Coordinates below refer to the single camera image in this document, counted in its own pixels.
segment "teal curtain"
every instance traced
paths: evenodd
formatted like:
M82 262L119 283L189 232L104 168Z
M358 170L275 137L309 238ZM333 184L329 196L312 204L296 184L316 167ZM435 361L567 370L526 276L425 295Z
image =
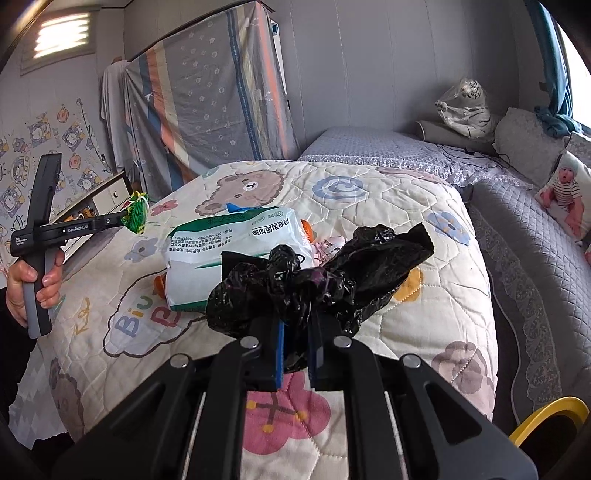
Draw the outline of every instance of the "teal curtain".
M569 74L564 61L558 33L550 13L538 0L524 0L538 38L550 104L537 106L535 113L544 124L544 131L554 138L581 132L581 125L572 118L573 98Z

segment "ceiling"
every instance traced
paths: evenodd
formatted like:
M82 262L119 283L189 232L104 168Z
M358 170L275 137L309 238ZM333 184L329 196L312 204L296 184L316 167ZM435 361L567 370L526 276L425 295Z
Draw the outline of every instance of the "ceiling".
M83 7L86 5L99 5L101 7L124 7L129 0L53 0L47 7L47 12L62 10L71 7Z

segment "green and white tissue package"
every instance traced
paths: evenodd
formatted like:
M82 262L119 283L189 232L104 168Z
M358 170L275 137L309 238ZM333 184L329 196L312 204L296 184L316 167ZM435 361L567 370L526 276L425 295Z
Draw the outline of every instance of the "green and white tissue package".
M268 258L277 245L289 245L301 255L301 268L314 266L310 241L290 208L253 209L176 227L164 245L168 306L177 312L205 312L210 292L222 280L223 251Z

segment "human hand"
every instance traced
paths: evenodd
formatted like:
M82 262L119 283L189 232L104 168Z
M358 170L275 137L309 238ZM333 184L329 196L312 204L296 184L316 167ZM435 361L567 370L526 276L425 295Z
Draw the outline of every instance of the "human hand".
M65 258L64 252L59 249L53 268L43 277L44 288L37 292L37 300L44 309L50 309L60 300L62 265ZM14 319L23 327L27 326L27 312L22 283L32 283L36 279L37 272L24 260L19 260L8 269L6 305Z

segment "window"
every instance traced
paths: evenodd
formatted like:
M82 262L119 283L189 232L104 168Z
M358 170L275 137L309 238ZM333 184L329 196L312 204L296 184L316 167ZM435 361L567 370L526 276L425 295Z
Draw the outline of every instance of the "window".
M21 75L60 60L95 52L96 11L62 11L42 17L27 33Z
M569 69L570 89L573 95L573 119L591 127L591 73L560 26L558 31L562 37L564 56Z

